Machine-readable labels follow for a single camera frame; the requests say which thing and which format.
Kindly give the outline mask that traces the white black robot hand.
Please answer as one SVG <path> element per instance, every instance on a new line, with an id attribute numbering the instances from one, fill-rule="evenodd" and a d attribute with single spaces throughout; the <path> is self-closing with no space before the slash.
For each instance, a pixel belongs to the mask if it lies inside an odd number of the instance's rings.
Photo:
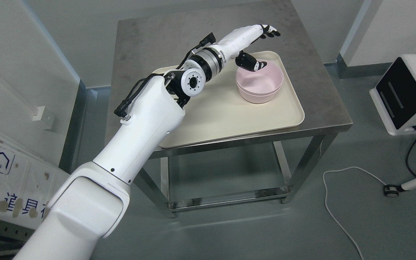
<path id="1" fill-rule="evenodd" d="M 234 59 L 236 65 L 240 68 L 249 72 L 256 72 L 267 66 L 267 62 L 258 61 L 252 55 L 244 52 L 244 49 L 260 38 L 274 38 L 280 35 L 281 33 L 271 25 L 249 25 L 233 30 L 211 47 L 221 53 L 223 61 Z"/>

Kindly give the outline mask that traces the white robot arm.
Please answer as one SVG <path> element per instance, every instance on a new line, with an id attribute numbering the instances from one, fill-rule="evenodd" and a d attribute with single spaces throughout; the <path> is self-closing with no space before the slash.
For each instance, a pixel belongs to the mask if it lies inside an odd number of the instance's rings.
<path id="1" fill-rule="evenodd" d="M 81 165 L 49 201 L 49 213 L 16 260 L 88 260 L 118 226 L 130 183 L 161 141 L 180 125 L 183 107 L 238 51 L 213 35 L 176 68 L 140 79 L 115 109 L 121 126 L 103 150 Z"/>

